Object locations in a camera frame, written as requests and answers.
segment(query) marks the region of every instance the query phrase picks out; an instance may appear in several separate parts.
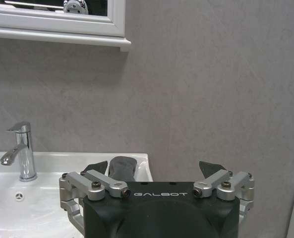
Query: chrome faucet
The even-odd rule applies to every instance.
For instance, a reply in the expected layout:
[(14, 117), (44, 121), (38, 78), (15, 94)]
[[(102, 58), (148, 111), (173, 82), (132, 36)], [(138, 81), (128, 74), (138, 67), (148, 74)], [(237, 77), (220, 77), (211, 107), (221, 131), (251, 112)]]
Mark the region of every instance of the chrome faucet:
[(0, 159), (1, 164), (12, 165), (15, 158), (19, 157), (20, 181), (35, 180), (37, 173), (34, 166), (30, 123), (26, 121), (19, 122), (7, 131), (16, 133), (17, 145), (2, 156)]

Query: silver metal arm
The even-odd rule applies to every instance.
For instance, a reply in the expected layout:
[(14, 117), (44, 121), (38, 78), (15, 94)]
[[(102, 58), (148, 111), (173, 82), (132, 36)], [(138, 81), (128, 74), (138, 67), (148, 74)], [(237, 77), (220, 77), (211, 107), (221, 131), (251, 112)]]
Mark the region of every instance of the silver metal arm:
[(210, 197), (212, 191), (221, 184), (221, 182), (227, 181), (230, 178), (230, 174), (227, 170), (219, 170), (212, 174), (208, 178), (202, 181), (197, 181), (193, 186), (193, 193), (195, 197)]
[(79, 204), (83, 198), (98, 201), (105, 197), (107, 190), (112, 197), (125, 198), (130, 195), (127, 183), (114, 180), (95, 170), (89, 170), (83, 175), (76, 172), (65, 173), (59, 179), (60, 206), (67, 211), (69, 221), (84, 235), (84, 219), (80, 213)]
[(230, 176), (227, 170), (219, 170), (202, 181), (197, 181), (193, 186), (193, 194), (196, 198), (210, 197), (216, 189), (217, 197), (224, 201), (232, 201), (235, 197), (240, 199), (239, 223), (254, 203), (255, 180), (250, 173), (239, 172)]

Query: white sink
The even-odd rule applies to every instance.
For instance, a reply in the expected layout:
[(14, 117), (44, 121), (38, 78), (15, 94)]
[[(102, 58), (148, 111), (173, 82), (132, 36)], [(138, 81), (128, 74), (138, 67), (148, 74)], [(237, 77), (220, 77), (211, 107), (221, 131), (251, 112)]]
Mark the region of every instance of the white sink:
[(83, 237), (60, 208), (59, 178), (64, 172), (80, 172), (115, 156), (135, 158), (136, 181), (152, 181), (147, 154), (35, 152), (38, 178), (30, 182), (19, 181), (17, 161), (0, 165), (0, 238)]

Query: bolt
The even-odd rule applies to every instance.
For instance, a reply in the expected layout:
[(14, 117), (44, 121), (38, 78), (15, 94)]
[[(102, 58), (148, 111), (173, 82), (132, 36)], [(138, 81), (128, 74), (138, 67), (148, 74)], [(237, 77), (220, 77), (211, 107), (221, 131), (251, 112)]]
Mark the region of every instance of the bolt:
[(131, 191), (129, 189), (126, 189), (124, 191), (121, 192), (121, 197), (122, 198), (126, 198), (126, 197), (129, 197), (131, 194)]
[(196, 198), (199, 198), (200, 196), (202, 196), (202, 191), (199, 190), (198, 188), (193, 189), (193, 195)]
[(232, 184), (230, 182), (225, 181), (225, 182), (221, 183), (221, 186), (224, 188), (230, 188), (232, 186)]
[(96, 187), (100, 187), (101, 186), (101, 182), (92, 182), (92, 188), (96, 188)]

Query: sink overflow hole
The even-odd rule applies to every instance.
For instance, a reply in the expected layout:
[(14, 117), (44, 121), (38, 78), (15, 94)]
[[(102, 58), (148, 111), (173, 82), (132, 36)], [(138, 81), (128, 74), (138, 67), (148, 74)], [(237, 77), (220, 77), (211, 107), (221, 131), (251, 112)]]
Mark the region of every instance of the sink overflow hole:
[(23, 194), (21, 192), (17, 192), (15, 195), (15, 199), (17, 202), (21, 202), (24, 199)]

